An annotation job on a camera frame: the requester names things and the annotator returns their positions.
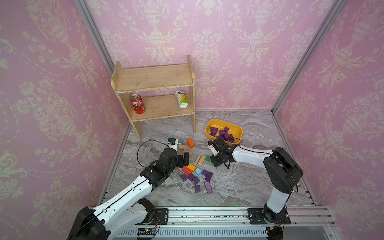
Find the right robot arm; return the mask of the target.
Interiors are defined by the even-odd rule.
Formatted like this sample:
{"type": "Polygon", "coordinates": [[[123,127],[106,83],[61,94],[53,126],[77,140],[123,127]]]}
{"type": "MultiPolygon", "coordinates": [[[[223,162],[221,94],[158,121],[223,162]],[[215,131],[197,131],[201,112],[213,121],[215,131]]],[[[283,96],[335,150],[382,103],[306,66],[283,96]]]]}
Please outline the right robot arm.
{"type": "Polygon", "coordinates": [[[211,162],[215,167],[231,163],[246,163],[261,167],[268,173],[273,190],[264,205],[262,216],[268,224],[283,224],[286,218],[286,203],[304,175],[299,164],[280,147],[274,150],[256,150],[239,144],[231,146],[222,139],[210,140],[211,162]]]}

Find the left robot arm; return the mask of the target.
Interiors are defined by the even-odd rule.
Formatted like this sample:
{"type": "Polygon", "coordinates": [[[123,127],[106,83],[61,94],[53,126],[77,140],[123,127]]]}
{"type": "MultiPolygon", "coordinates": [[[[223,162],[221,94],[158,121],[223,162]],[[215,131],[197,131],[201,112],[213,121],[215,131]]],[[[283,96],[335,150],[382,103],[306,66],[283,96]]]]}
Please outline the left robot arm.
{"type": "Polygon", "coordinates": [[[159,187],[175,168],[189,165],[189,154],[165,148],[157,161],[144,168],[124,190],[107,202],[84,207],[77,214],[69,240],[112,240],[124,229],[155,221],[155,206],[146,196],[159,187]]]}

